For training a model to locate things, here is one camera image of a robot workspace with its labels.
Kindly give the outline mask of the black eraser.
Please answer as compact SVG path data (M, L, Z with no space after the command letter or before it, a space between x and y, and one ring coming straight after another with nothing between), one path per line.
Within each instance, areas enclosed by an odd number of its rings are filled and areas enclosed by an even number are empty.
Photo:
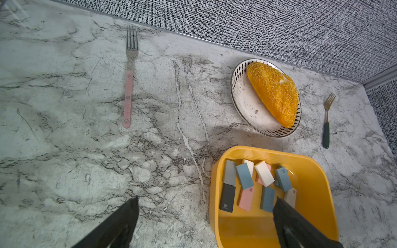
M219 209L232 213L235 200L236 162L226 160Z

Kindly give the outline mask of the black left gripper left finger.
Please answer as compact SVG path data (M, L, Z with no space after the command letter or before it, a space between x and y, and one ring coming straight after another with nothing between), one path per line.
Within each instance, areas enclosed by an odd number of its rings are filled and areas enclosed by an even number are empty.
M75 248L128 248L139 217L138 198L127 200Z

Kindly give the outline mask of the blue eraser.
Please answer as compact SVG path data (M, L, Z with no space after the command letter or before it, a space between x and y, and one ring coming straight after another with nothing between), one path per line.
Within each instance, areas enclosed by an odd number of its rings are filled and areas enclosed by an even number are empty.
M289 178L289 170L284 166L278 165L276 172L276 181L275 185L279 187L283 192L287 192L292 189L292 183Z
M260 208L263 211L273 213L275 194L276 191L273 188L262 186Z
M247 163L236 166L236 173L243 190L254 186L252 176Z

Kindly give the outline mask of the white eraser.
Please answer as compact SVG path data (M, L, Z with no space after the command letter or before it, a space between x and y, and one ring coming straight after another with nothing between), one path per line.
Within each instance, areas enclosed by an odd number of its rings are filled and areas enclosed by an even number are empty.
M265 161L259 162L254 166L254 168L256 170L256 173L259 174L259 177L264 184L263 186L268 187L275 182L275 179L272 173L269 171L267 163Z
M249 169L250 175L252 177L253 176L253 171L254 171L254 163L252 161L249 161L249 160L246 160L246 159L243 159L242 163L246 163L247 164L247 167Z
M289 189L284 193L284 200L292 207L295 208L296 206L296 196L297 190L294 188Z

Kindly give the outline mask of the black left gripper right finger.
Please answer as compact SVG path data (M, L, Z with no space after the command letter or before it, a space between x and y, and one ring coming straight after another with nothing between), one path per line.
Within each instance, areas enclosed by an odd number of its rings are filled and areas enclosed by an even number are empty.
M341 248L327 238L285 200L278 198L273 210L274 223L282 248Z

